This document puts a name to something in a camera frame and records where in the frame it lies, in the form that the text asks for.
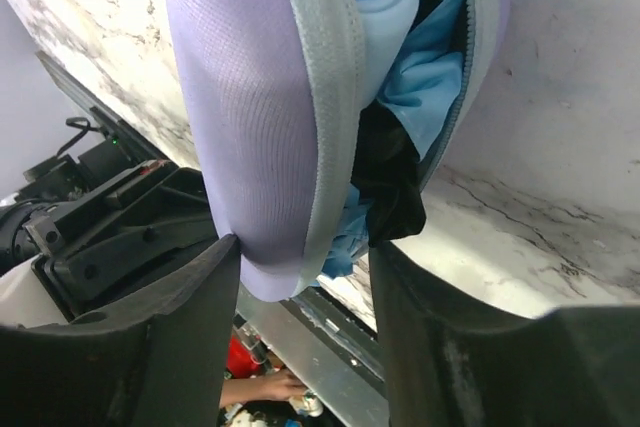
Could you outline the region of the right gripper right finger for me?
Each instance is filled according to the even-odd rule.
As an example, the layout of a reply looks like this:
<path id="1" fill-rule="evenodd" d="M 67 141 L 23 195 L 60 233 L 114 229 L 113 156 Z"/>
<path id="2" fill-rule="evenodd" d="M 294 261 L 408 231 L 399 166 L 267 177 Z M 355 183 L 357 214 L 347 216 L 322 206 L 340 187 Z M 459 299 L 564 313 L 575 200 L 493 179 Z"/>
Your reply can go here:
<path id="1" fill-rule="evenodd" d="M 369 254 L 394 426 L 635 426 L 639 310 L 529 319 L 464 293 L 385 243 Z"/>

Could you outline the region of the blue folding umbrella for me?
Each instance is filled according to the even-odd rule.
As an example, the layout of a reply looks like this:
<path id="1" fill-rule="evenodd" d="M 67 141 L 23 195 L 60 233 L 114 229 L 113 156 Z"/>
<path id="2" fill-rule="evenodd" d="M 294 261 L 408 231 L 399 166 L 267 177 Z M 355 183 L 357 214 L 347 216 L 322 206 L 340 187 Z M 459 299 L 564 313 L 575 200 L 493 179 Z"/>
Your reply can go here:
<path id="1" fill-rule="evenodd" d="M 365 98 L 351 185 L 322 275 L 348 276 L 369 247 L 419 233 L 423 161 L 461 93 L 452 37 L 465 0 L 356 0 L 366 34 Z"/>

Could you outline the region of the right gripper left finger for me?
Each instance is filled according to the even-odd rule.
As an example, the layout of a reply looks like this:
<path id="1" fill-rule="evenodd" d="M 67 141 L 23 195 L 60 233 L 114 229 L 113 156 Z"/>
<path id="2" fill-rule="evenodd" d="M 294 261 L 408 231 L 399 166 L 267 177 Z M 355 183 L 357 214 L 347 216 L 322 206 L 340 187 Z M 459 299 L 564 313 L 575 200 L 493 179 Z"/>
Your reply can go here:
<path id="1" fill-rule="evenodd" d="M 212 426 L 238 294 L 227 235 L 169 275 L 69 323 L 19 294 L 1 307 L 5 426 Z"/>

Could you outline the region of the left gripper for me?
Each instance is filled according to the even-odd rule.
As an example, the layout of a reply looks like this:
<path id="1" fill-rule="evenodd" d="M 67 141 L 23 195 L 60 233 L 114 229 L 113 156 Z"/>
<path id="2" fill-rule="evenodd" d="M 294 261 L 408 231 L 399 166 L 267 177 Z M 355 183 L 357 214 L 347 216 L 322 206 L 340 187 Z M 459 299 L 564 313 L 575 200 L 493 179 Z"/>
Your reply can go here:
<path id="1" fill-rule="evenodd" d="M 172 273 L 217 240 L 202 175 L 174 164 L 129 168 L 74 201 L 1 210 L 1 294 L 34 275 L 73 320 Z"/>

